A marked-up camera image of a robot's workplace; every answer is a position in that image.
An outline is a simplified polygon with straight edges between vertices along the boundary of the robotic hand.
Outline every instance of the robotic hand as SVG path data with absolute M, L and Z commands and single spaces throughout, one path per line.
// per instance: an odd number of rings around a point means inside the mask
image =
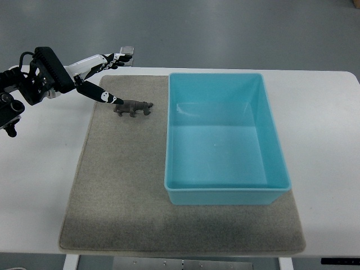
M 122 47 L 120 53 L 94 55 L 63 67 L 49 47 L 37 47 L 34 53 L 24 52 L 18 67 L 0 73 L 0 129 L 5 129 L 10 137 L 16 136 L 15 124 L 19 122 L 25 106 L 10 94 L 15 90 L 19 90 L 30 105 L 41 102 L 44 97 L 54 98 L 75 88 L 95 101 L 123 104 L 123 100 L 86 79 L 106 69 L 131 66 L 133 53 L 133 47 Z M 33 57 L 28 73 L 21 71 L 25 55 Z

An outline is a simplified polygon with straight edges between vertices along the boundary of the toy animal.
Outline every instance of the toy animal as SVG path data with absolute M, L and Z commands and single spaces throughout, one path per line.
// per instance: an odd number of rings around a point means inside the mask
M 130 113 L 131 117 L 135 117 L 137 110 L 143 110 L 144 115 L 149 115 L 151 113 L 149 108 L 153 105 L 153 103 L 147 103 L 145 101 L 124 100 L 124 104 L 116 104 L 114 112 L 118 113 L 119 116 L 123 116 L 123 113 Z

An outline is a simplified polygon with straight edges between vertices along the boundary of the light blue container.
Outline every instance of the light blue container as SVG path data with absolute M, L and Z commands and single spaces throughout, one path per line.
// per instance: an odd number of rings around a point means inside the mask
M 291 188 L 261 74 L 170 74 L 165 188 L 177 205 L 270 204 Z

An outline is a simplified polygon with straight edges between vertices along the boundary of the gray carpet mat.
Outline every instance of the gray carpet mat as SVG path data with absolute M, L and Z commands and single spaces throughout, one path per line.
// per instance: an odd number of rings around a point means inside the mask
M 267 206 L 176 206 L 164 188 L 167 76 L 105 76 L 125 100 L 154 103 L 136 118 L 96 103 L 59 247 L 66 253 L 138 257 L 281 255 L 304 236 L 291 191 Z

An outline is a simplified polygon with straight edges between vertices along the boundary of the cable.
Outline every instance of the cable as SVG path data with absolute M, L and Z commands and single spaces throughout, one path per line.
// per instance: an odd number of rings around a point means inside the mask
M 23 67 L 23 59 L 24 59 L 24 56 L 25 55 L 34 55 L 34 53 L 32 52 L 23 52 L 21 55 L 20 55 L 20 61 L 19 61 L 19 68 L 21 69 Z
M 24 267 L 14 267 L 14 268 L 8 268 L 8 269 L 4 269 L 4 270 L 26 270 L 26 268 L 24 268 Z

